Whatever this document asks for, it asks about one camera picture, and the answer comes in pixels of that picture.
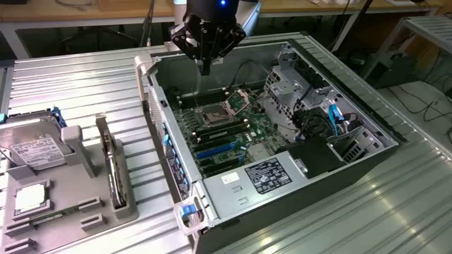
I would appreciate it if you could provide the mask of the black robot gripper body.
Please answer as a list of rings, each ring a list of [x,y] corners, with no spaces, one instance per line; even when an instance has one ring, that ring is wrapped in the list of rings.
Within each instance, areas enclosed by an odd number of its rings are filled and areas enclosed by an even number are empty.
[[[187,1],[184,25],[193,27],[201,20],[220,26],[236,26],[239,1],[192,0]]]

